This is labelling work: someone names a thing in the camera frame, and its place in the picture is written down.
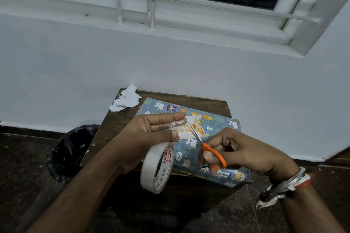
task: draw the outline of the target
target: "scissors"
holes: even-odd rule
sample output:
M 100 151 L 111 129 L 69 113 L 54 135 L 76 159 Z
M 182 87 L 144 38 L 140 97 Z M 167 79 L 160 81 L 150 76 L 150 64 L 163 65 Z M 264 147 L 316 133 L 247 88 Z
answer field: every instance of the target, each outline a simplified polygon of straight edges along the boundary
M 226 168 L 226 166 L 227 166 L 227 163 L 226 163 L 226 161 L 224 160 L 224 158 L 220 155 L 220 153 L 219 152 L 217 152 L 215 149 L 213 149 L 213 148 L 211 148 L 210 146 L 208 146 L 207 145 L 207 143 L 203 143 L 203 141 L 202 141 L 202 139 L 198 136 L 198 134 L 196 133 L 196 131 L 192 128 L 192 125 L 191 124 L 189 124 L 190 125 L 190 128 L 192 129 L 192 132 L 193 132 L 193 134 L 195 135 L 195 137 L 198 139 L 198 141 L 200 142 L 200 144 L 201 144 L 201 149 L 203 150 L 203 151 L 209 151 L 209 152 L 212 152 L 212 153 L 214 153 L 214 155 L 220 160 L 220 167 L 221 167 L 221 169 L 225 169 Z M 219 170 L 219 167 L 217 166 L 217 165 L 213 165 L 213 167 L 216 169 L 216 171 L 218 171 Z

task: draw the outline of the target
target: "person's left hand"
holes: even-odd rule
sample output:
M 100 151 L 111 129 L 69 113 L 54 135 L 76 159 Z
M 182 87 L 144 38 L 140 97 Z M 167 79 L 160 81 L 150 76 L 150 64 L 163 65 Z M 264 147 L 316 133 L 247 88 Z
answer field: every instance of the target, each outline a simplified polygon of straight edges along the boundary
M 185 116 L 184 112 L 135 116 L 104 149 L 119 165 L 122 174 L 126 174 L 145 158 L 150 147 L 180 140 L 176 130 L 167 129 L 173 121 L 186 124 Z

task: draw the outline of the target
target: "white wall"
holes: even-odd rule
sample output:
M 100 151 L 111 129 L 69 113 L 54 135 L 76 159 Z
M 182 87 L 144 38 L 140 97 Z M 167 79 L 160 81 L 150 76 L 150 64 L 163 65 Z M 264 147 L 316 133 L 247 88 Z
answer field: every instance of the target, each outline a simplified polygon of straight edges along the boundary
M 120 87 L 226 100 L 243 132 L 301 159 L 350 142 L 350 3 L 304 59 L 0 15 L 0 119 L 100 123 Z

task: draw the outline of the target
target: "person's right hand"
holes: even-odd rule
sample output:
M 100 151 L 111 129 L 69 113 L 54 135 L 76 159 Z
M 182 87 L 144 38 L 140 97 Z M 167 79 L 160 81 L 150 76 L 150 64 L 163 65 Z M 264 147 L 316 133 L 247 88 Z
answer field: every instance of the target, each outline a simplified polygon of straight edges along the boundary
M 207 141 L 208 146 L 219 151 L 227 165 L 239 165 L 262 172 L 276 181 L 286 181 L 298 171 L 298 165 L 285 153 L 232 128 L 225 128 Z M 216 175 L 212 165 L 219 159 L 209 151 L 199 151 L 199 164 L 208 163 L 210 173 Z

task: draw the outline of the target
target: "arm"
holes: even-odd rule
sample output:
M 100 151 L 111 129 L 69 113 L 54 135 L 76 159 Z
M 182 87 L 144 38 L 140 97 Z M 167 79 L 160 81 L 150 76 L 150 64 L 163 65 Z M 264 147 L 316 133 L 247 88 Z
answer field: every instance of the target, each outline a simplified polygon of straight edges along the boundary
M 282 151 L 231 128 L 214 135 L 207 144 L 220 152 L 228 165 L 239 165 L 265 173 L 275 181 L 286 181 L 298 171 L 298 165 Z M 199 163 L 219 165 L 211 152 L 199 152 Z M 325 204 L 309 185 L 296 189 L 292 198 L 281 200 L 283 211 L 293 232 L 345 233 Z
M 185 113 L 135 116 L 68 184 L 27 232 L 85 232 L 108 189 L 120 174 L 134 169 L 148 149 L 178 141 L 176 130 L 164 130 Z
M 342 232 L 339 222 L 309 185 L 295 190 L 293 198 L 281 199 L 292 232 Z

